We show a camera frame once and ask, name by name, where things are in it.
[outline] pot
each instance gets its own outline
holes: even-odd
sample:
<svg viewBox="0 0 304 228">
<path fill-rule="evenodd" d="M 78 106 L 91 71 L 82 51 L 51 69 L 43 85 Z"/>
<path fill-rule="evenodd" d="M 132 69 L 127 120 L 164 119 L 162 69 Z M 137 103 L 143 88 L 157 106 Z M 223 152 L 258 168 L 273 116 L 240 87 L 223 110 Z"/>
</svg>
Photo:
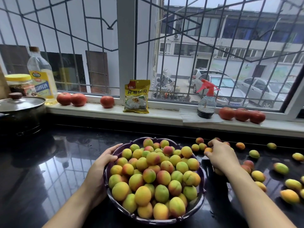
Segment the pot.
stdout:
<svg viewBox="0 0 304 228">
<path fill-rule="evenodd" d="M 46 115 L 45 99 L 22 97 L 21 93 L 11 93 L 9 96 L 0 100 L 1 135 L 21 136 L 29 131 L 37 131 Z"/>
</svg>

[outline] yellow jar lid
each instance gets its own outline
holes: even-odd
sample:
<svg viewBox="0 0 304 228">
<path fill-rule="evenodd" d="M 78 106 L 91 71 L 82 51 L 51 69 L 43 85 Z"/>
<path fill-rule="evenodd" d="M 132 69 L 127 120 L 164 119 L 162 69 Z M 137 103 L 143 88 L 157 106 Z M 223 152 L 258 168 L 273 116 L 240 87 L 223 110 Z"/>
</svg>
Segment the yellow jar lid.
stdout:
<svg viewBox="0 0 304 228">
<path fill-rule="evenodd" d="M 9 74 L 5 76 L 7 81 L 27 81 L 31 80 L 31 76 L 29 74 Z"/>
</svg>

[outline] red spray nozzle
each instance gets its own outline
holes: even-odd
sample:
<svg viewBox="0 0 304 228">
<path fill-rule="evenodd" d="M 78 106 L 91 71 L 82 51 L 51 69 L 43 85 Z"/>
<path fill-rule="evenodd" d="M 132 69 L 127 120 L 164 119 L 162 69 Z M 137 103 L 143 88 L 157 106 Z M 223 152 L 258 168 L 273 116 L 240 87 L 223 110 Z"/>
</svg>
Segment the red spray nozzle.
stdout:
<svg viewBox="0 0 304 228">
<path fill-rule="evenodd" d="M 207 92 L 207 96 L 209 97 L 213 97 L 214 96 L 214 87 L 215 87 L 215 90 L 220 90 L 218 87 L 216 87 L 216 85 L 212 84 L 210 81 L 207 81 L 205 79 L 202 79 L 202 86 L 201 88 L 197 91 L 197 92 L 200 92 L 201 90 L 203 89 L 208 89 L 208 92 Z"/>
</svg>

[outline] air conditioner unit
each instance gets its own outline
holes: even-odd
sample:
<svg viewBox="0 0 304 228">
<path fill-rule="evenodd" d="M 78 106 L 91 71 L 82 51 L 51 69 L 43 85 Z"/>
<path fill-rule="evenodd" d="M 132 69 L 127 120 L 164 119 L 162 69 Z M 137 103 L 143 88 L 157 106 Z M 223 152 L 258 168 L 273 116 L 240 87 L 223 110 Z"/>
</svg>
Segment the air conditioner unit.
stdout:
<svg viewBox="0 0 304 228">
<path fill-rule="evenodd" d="M 174 40 L 180 39 L 180 37 L 181 37 L 180 34 L 175 34 L 174 35 Z"/>
</svg>

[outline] license plate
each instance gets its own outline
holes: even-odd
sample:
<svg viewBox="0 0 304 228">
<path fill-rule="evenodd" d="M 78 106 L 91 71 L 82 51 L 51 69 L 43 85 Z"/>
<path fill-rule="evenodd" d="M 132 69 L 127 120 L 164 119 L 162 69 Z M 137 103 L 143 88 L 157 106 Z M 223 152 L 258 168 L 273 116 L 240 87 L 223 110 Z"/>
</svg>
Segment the license plate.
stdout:
<svg viewBox="0 0 304 228">
<path fill-rule="evenodd" d="M 237 104 L 237 103 L 229 103 L 229 105 L 231 105 L 231 106 L 240 106 L 240 104 Z"/>
</svg>

